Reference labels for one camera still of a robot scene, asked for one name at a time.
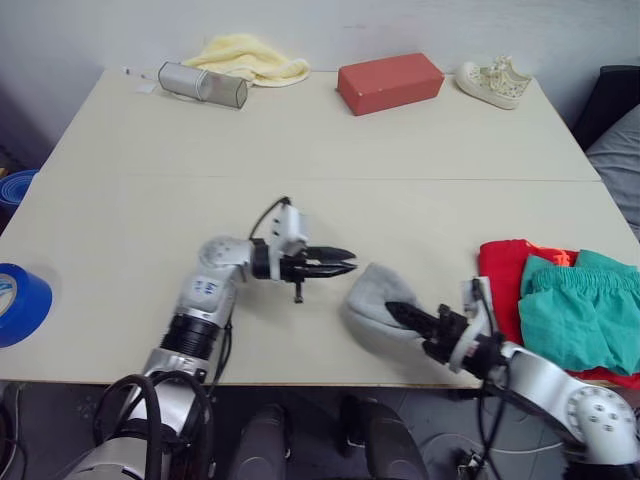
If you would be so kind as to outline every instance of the folded clothes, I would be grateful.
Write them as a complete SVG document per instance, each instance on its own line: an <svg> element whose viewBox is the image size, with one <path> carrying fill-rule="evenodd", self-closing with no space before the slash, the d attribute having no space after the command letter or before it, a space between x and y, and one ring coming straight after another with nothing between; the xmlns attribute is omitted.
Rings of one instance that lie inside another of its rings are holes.
<svg viewBox="0 0 640 480"><path fill-rule="evenodd" d="M494 314L500 330L507 340L524 344L520 332L518 301L524 267L529 255L545 258L556 265L573 266L578 252L556 248L537 247L527 240L499 240L480 247L478 270L489 277ZM640 390L640 373L618 375L603 367L584 372L570 372L582 380L605 380L623 387Z"/></svg>
<svg viewBox="0 0 640 480"><path fill-rule="evenodd" d="M306 60L289 60L252 35L217 37L200 55L183 62L215 73L241 77L261 87L285 87L309 76Z"/></svg>
<svg viewBox="0 0 640 480"><path fill-rule="evenodd" d="M518 303L525 346L569 370L640 371L640 273L589 251L575 265L528 258Z"/></svg>

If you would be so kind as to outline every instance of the blue tape roll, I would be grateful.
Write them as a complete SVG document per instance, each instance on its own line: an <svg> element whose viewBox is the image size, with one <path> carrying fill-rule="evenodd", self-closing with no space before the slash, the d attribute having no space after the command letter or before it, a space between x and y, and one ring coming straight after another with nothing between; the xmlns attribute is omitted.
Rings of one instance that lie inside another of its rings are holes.
<svg viewBox="0 0 640 480"><path fill-rule="evenodd" d="M36 173L38 170L23 170L0 180L0 205L5 210L16 211Z"/></svg>
<svg viewBox="0 0 640 480"><path fill-rule="evenodd" d="M0 263L0 347L31 335L52 302L47 282L11 263Z"/></svg>

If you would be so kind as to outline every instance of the cable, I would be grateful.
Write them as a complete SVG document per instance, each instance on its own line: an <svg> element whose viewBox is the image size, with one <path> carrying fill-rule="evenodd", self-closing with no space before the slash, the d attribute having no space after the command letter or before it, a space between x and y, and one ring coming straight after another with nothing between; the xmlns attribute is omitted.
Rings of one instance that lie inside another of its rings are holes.
<svg viewBox="0 0 640 480"><path fill-rule="evenodd" d="M17 388L16 390L16 402L15 402L15 407L14 407L14 411L13 411L13 417L14 417L14 424L15 424L15 433L14 433L14 439L13 441L9 440L9 439L4 439L4 441L6 441L7 443L12 443L13 444L13 451L11 452L11 457L9 457L9 461L7 462L7 465L4 467L4 469L2 470L2 472L0 473L0 480L4 480L6 478L6 475L9 472L9 469L11 468L11 465L13 464L13 460L15 459L16 456L16 451L21 448L21 446L19 445L20 443L20 397L22 396L22 389L24 388L24 383L20 384L20 386ZM23 448L23 458L24 458L24 465L22 467L22 478L24 478L25 472L27 470L27 455L26 455L26 451Z"/></svg>
<svg viewBox="0 0 640 480"><path fill-rule="evenodd" d="M636 438L640 442L640 407L634 408L633 414L636 417Z"/></svg>
<svg viewBox="0 0 640 480"><path fill-rule="evenodd" d="M204 428L204 442L201 444L200 453L204 461L201 462L200 473L195 478L207 480L209 478L209 465L213 458L213 407L211 402L204 387L192 375L179 370L163 372L154 377L153 384L159 385L167 380L181 380L186 383L200 404L201 415L203 416L202 428Z"/></svg>
<svg viewBox="0 0 640 480"><path fill-rule="evenodd" d="M211 386L217 385L220 381L220 377L224 373L225 368L227 368L227 363L229 363L229 358L231 357L231 348L233 347L233 323L231 323L231 315L229 315L229 321L227 322L227 326L224 327L224 335L222 337L222 345L220 345L220 356L218 357L218 364L216 365L216 371L213 375L213 382Z"/></svg>
<svg viewBox="0 0 640 480"><path fill-rule="evenodd" d="M476 448L484 448L482 446L481 443L476 442L475 440L473 440L472 438L469 438L465 435L462 435L460 433L439 433L437 435L434 435L433 437L431 437L430 439L428 439L426 442L424 442L423 444L420 445L419 449L422 450L424 448L424 452L422 453L422 456L426 456L427 451L429 450L429 448L436 443L438 440L442 439L442 438L460 438L462 440L465 440L467 442L469 442L470 444L472 444L473 446L475 446ZM552 445L545 445L544 447L538 447L538 448L533 448L531 450L503 450L501 448L492 448L491 449L491 453L500 453L500 454L504 454L504 455L533 455L534 453L541 453L541 452L547 452L549 450L555 450L558 447L561 447L563 445L562 442L558 442L558 443L554 443Z"/></svg>
<svg viewBox="0 0 640 480"><path fill-rule="evenodd" d="M181 380L184 383L187 383L187 385L194 392L194 395L196 396L196 400L201 406L201 412L202 412L201 415L205 415L203 419L204 421L202 422L202 427L206 428L205 442L201 448L202 450L201 454L206 459L206 462L202 464L203 466L201 467L202 471L200 472L200 476L196 478L208 479L209 463L213 458L213 407L211 406L211 402L207 396L207 393L204 390L204 387L193 376L191 376L186 372L173 370L169 372L159 373L158 375L154 376L153 379L151 379L151 384L155 388L155 386L163 382L166 382L167 380ZM142 400L142 398L143 398L143 395L141 393L137 395L136 398L129 405L127 405L126 409L120 416L120 420L117 422L116 427L114 428L115 432L118 432L122 429L123 425L129 419L129 417L131 416L135 408L138 406L138 403L140 403L140 400ZM194 439L186 439L185 444L191 444L193 440Z"/></svg>
<svg viewBox="0 0 640 480"><path fill-rule="evenodd" d="M267 217L267 215L269 215L273 210L275 210L275 208L278 205L291 205L291 199L289 197L280 197L278 200L276 200L275 202L273 202L271 204L271 206L269 208L267 208L262 215L260 215L260 218L258 218L258 220L256 221L256 223L254 224L253 228L251 229L251 233L249 233L249 240L253 239L253 236L256 234L256 232L258 231L258 228L260 227L260 224L264 221L264 219Z"/></svg>
<svg viewBox="0 0 640 480"><path fill-rule="evenodd" d="M124 387L135 385L140 389L147 410L147 453L145 462L145 480L160 480L162 475L162 420L158 395L151 380L142 375L128 375L107 388L98 402L93 420L93 437L96 445L104 442L100 414L106 399Z"/></svg>
<svg viewBox="0 0 640 480"><path fill-rule="evenodd" d="M491 417L493 417L493 416L494 416L494 413L495 413L495 412L492 412L492 411L491 411L491 409L487 407L487 404L484 404L484 405L482 406L482 411L484 412L484 415L489 415L489 416L491 416ZM517 419L517 420L515 420L515 419L514 419L514 420L512 421L512 423L515 423L516 425L520 425L520 424L522 424L522 423L526 422L526 421L530 418L530 416L531 416L531 415L529 415L528 413L524 413L524 412L522 412L522 411L520 411L520 413L522 413L522 416L521 416L519 419Z"/></svg>
<svg viewBox="0 0 640 480"><path fill-rule="evenodd" d="M504 387L504 391L507 392L509 391L509 388L511 386L511 367L509 366L509 364L505 364L505 374L506 374L506 381L505 381L505 387ZM491 470L493 470L493 474L495 475L497 480L502 480L502 477L500 476L500 472L498 472L498 469L496 468L495 463L493 462L493 458L491 457L491 450L493 448L493 444L496 441L496 437L498 436L498 430L500 428L500 424L502 423L502 418L504 416L504 410L505 407L507 405L507 400L506 400L506 395L502 395L502 397L500 398L500 403L498 405L498 411L496 412L496 416L494 418L493 421L493 425L491 427L491 430L489 432L489 437L487 438L486 436L486 432L484 429L484 421L483 421L483 410L484 410L484 396L485 393L487 391L487 385L488 382L487 380L484 380L482 382L482 387L480 388L480 396L478 397L478 402L476 403L476 416L477 416L477 421L478 421L478 432L480 433L480 441L482 443L483 446L483 453L482 453L482 457L480 459L480 467L482 467L482 465L484 465L485 461L487 463L489 463L489 466L491 467ZM480 468L478 468L475 471L475 475L473 480L475 480L478 476L480 472Z"/></svg>
<svg viewBox="0 0 640 480"><path fill-rule="evenodd" d="M482 283L480 282L479 278L474 278L471 281L471 288L473 293L477 294L477 298L479 298L482 302L484 311L487 313L487 319L489 320L489 333L491 334L491 336L493 336L493 334L495 333L495 320L491 310L489 309L489 303L487 302L487 297L484 294L484 289L482 288Z"/></svg>

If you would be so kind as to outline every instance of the gray cushion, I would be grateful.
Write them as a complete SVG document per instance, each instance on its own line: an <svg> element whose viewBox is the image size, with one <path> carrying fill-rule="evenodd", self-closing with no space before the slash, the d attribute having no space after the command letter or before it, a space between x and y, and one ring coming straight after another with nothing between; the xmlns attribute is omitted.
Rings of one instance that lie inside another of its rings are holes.
<svg viewBox="0 0 640 480"><path fill-rule="evenodd" d="M618 120L586 153L640 240L640 105Z"/></svg>

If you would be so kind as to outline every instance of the white wall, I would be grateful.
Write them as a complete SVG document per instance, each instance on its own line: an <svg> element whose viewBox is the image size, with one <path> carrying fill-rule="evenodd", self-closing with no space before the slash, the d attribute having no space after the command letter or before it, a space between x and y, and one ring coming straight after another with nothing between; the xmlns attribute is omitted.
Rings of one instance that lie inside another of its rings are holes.
<svg viewBox="0 0 640 480"><path fill-rule="evenodd" d="M155 67L254 33L316 70L413 51L514 57L571 125L600 65L638 63L638 0L0 0L0 89L55 143L105 66Z"/></svg>

